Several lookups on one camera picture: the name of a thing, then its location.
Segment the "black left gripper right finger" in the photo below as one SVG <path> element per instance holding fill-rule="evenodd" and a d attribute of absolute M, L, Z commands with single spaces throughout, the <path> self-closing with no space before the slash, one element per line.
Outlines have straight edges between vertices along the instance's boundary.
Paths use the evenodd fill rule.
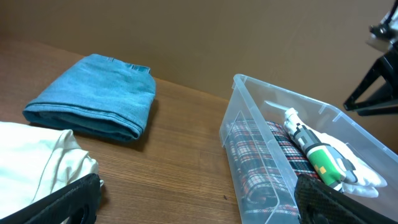
<path fill-rule="evenodd" d="M 294 197 L 301 224 L 397 224 L 309 175 L 299 175 Z"/>

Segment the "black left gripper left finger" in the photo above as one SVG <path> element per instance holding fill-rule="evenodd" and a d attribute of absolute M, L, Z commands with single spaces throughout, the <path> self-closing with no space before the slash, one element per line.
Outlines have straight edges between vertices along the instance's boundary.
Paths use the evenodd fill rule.
<path fill-rule="evenodd" d="M 101 201 L 100 178 L 88 174 L 1 219 L 2 224 L 94 224 Z"/>

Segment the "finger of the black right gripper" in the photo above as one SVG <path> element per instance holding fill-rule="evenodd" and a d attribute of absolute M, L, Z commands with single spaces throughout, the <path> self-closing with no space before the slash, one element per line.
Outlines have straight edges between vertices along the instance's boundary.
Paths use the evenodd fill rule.
<path fill-rule="evenodd" d="M 385 84 L 367 100 L 356 103 L 379 77 L 385 80 Z M 397 46 L 375 61 L 343 106 L 346 111 L 356 111 L 360 116 L 397 114 Z"/>

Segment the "white printed t-shirt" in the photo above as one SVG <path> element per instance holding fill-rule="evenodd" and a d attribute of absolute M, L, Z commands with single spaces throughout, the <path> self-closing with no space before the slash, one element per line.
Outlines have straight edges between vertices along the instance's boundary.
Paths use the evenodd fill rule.
<path fill-rule="evenodd" d="M 377 198 L 385 178 L 355 156 L 351 148 L 333 136 L 305 124 L 294 108 L 284 113 L 284 129 L 298 145 L 327 186 L 341 193 Z"/>

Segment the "plaid flannel shirt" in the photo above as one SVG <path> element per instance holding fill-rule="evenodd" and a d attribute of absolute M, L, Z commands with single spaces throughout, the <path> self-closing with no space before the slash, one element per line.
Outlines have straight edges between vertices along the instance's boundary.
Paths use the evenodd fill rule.
<path fill-rule="evenodd" d="M 249 222 L 298 223 L 299 211 L 253 120 L 226 125 L 226 139 Z"/>

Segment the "clear plastic storage container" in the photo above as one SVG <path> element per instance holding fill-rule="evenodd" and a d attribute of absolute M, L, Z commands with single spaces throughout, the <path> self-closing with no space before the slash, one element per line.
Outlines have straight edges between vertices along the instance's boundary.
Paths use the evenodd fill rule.
<path fill-rule="evenodd" d="M 243 223 L 298 223 L 294 199 L 300 174 L 316 177 L 312 165 L 283 128 L 297 110 L 311 128 L 345 143 L 387 185 L 364 206 L 397 219 L 397 155 L 338 108 L 246 75 L 234 76 L 233 94 L 220 127 Z"/>

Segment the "folded cream cloth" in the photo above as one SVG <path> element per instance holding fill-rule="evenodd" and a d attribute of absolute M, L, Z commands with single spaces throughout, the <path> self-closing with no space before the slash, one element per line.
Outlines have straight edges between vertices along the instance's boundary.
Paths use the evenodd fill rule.
<path fill-rule="evenodd" d="M 73 131 L 1 123 L 1 217 L 99 171 Z"/>

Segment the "folded blue denim jeans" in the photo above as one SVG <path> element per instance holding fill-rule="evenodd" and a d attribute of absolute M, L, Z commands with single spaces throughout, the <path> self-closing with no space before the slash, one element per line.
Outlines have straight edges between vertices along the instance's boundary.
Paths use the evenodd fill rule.
<path fill-rule="evenodd" d="M 31 123 L 130 142 L 145 131 L 155 93 L 149 67 L 91 54 L 60 75 L 22 114 Z"/>

